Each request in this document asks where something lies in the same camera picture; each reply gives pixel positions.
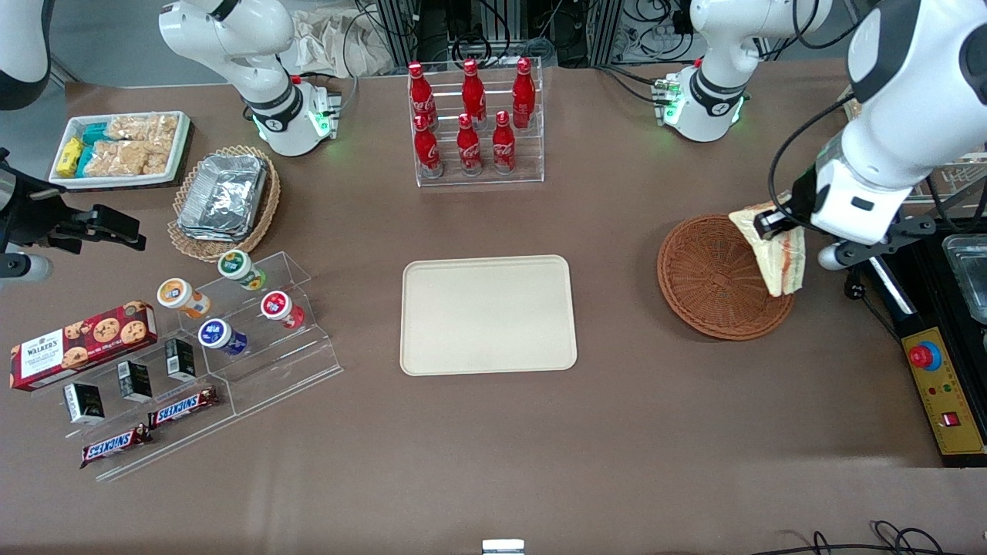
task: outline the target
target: bottle cap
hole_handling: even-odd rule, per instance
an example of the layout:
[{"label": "bottle cap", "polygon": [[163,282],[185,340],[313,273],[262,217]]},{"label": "bottle cap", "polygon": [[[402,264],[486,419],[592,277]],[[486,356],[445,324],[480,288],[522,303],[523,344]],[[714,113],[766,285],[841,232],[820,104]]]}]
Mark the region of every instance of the bottle cap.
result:
[{"label": "bottle cap", "polygon": [[216,266],[219,268],[219,274],[224,278],[244,278],[250,272],[250,255],[240,249],[232,249],[219,257]]},{"label": "bottle cap", "polygon": [[198,341],[208,349],[223,347],[230,342],[231,337],[233,337],[233,328],[219,318],[206,320],[198,329]]},{"label": "bottle cap", "polygon": [[270,320],[280,320],[294,308],[291,297],[281,291],[271,291],[261,301],[261,312]]},{"label": "bottle cap", "polygon": [[191,299],[191,285],[180,277],[166,279],[158,287],[158,302],[165,308],[185,306],[189,299]]}]

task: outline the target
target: coca-cola bottle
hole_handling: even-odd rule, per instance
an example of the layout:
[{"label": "coca-cola bottle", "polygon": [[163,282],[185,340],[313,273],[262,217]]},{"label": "coca-cola bottle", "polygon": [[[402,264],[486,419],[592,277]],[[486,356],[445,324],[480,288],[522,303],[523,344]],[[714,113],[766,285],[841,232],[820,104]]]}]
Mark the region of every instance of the coca-cola bottle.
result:
[{"label": "coca-cola bottle", "polygon": [[484,163],[480,159],[480,138],[473,129],[473,119],[469,114],[459,115],[456,144],[459,145],[459,163],[463,166],[463,173],[470,177],[479,176],[484,171]]},{"label": "coca-cola bottle", "polygon": [[438,156],[438,141],[428,130],[428,119],[415,116],[415,154],[421,163],[421,176],[435,179],[442,175],[445,165]]},{"label": "coca-cola bottle", "polygon": [[431,85],[425,81],[424,70],[421,64],[413,61],[408,64],[408,73],[412,76],[412,86],[409,94],[412,96],[412,108],[415,116],[425,116],[428,122],[428,129],[435,131],[438,128],[438,114],[435,112],[435,97],[432,96]]},{"label": "coca-cola bottle", "polygon": [[510,94],[514,97],[514,126],[527,129],[535,111],[535,82],[531,79],[531,60],[517,60],[517,77]]},{"label": "coca-cola bottle", "polygon": [[496,129],[493,130],[493,167],[496,172],[507,175],[514,171],[517,160],[514,157],[514,131],[510,128],[507,110],[496,113]]},{"label": "coca-cola bottle", "polygon": [[477,75],[477,60],[467,58],[463,62],[463,108],[473,121],[475,129],[487,128],[487,92]]}]

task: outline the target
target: brown wicker basket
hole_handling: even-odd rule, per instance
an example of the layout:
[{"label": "brown wicker basket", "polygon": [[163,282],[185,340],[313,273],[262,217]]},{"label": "brown wicker basket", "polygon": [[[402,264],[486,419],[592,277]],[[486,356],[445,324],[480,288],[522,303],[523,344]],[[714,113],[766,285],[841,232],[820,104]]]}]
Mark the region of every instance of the brown wicker basket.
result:
[{"label": "brown wicker basket", "polygon": [[687,324],[719,339],[759,338],[792,311],[792,295],[773,297],[754,251],[725,214],[675,226],[658,253],[658,284]]},{"label": "brown wicker basket", "polygon": [[[227,146],[220,148],[212,154],[228,154],[231,156],[248,154],[257,156],[267,162],[267,179],[264,185],[264,197],[261,198],[261,205],[257,210],[257,221],[254,222],[254,231],[240,243],[191,239],[179,229],[178,220],[168,224],[168,235],[172,238],[172,244],[175,245],[175,248],[183,254],[206,262],[216,262],[219,260],[220,255],[230,249],[240,249],[248,253],[254,250],[261,242],[261,239],[264,238],[265,233],[267,233],[271,221],[274,220],[277,201],[281,196],[281,180],[277,177],[274,164],[261,150],[252,146]],[[191,182],[195,180],[195,175],[198,173],[198,167],[201,163],[199,161],[198,164],[195,164],[195,167],[186,175],[185,180],[182,181],[182,186],[175,195],[175,202],[172,203],[172,206],[175,208],[176,217],[182,211],[182,206],[185,205],[186,198],[189,196],[189,187],[191,187]]]}]

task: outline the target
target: table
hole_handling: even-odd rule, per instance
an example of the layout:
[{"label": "table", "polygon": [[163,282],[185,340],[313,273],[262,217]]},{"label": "table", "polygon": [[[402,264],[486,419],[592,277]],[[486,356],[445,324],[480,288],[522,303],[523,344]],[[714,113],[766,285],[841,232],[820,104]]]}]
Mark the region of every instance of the table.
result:
[{"label": "table", "polygon": [[[256,253],[283,249],[313,275],[339,376],[109,485],[75,470],[61,407],[0,393],[3,551],[475,553],[484,538],[521,537],[534,554],[740,554],[799,545],[791,530],[870,541],[874,518],[982,551],[987,472],[938,467],[902,351],[843,296],[843,275],[809,265],[788,321],[748,343],[692,331],[658,291],[662,238],[682,219],[765,200],[775,149],[844,88],[842,62],[762,64],[741,121],[712,144],[656,127],[598,72],[547,79],[539,187],[418,190],[401,77],[361,82],[338,140],[275,158],[281,205]],[[193,160],[263,146],[228,86],[68,94],[72,115],[185,111]],[[807,132],[779,178],[840,125]],[[150,299],[171,275],[213,279],[167,239],[173,194],[72,197],[139,218],[147,251],[52,254],[51,280],[0,292],[0,344]],[[569,261],[575,367],[401,372],[406,264],[535,254]]]}]

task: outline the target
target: small black box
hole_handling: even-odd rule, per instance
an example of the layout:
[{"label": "small black box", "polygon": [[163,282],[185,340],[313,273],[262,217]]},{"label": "small black box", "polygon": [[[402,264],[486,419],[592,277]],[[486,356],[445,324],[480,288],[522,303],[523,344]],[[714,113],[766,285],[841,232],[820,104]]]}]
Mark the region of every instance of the small black box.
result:
[{"label": "small black box", "polygon": [[131,401],[149,401],[151,394],[151,377],[147,374],[147,366],[125,360],[116,365],[116,379],[120,384],[120,397]]},{"label": "small black box", "polygon": [[70,383],[62,388],[62,394],[72,424],[97,424],[106,416],[99,387],[88,383]]},{"label": "small black box", "polygon": [[168,359],[168,377],[181,381],[195,379],[195,351],[188,343],[173,338],[165,344],[165,357]]}]

